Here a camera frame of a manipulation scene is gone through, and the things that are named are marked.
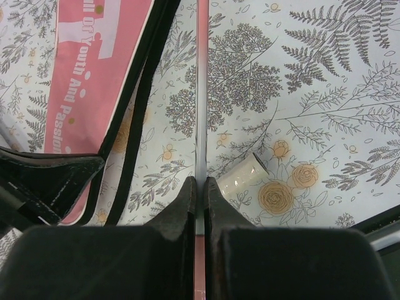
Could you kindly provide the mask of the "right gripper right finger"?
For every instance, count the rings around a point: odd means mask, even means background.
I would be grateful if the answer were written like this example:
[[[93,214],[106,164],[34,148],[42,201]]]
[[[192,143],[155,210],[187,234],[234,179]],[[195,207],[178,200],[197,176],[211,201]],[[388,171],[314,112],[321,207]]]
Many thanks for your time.
[[[256,227],[214,178],[204,190],[208,299],[396,299],[360,231]]]

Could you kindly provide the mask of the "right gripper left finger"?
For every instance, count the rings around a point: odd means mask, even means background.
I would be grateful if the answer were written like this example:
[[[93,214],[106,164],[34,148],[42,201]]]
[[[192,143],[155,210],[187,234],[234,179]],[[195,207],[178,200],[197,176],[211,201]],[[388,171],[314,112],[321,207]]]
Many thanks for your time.
[[[192,299],[196,182],[142,226],[34,227],[1,270],[2,299]]]

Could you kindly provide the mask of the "pink racket cover bag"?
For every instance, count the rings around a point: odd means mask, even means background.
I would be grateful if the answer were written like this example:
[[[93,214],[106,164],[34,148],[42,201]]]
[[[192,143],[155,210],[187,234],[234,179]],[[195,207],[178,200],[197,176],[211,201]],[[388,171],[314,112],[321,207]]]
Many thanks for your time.
[[[95,154],[106,162],[149,50],[176,7],[176,1],[59,1],[46,154]],[[64,219],[87,198],[88,186]]]

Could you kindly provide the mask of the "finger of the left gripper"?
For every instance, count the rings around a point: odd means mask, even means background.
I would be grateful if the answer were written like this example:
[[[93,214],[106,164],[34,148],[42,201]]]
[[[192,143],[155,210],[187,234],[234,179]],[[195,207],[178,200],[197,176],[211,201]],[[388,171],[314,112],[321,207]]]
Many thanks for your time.
[[[1,224],[59,224],[104,167],[95,154],[43,154],[1,148]]]

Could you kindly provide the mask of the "pink racket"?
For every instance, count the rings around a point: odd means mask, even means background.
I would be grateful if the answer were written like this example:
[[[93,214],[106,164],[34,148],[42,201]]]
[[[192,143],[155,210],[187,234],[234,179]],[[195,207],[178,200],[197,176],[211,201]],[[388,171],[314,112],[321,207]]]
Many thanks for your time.
[[[197,2],[197,84],[196,84],[196,236],[194,246],[194,299],[206,299],[206,250],[204,185],[207,178],[207,88],[209,2]]]
[[[229,199],[237,193],[243,192],[252,184],[267,178],[268,170],[252,152],[246,159],[235,165],[230,171],[217,179],[217,185],[223,197]]]

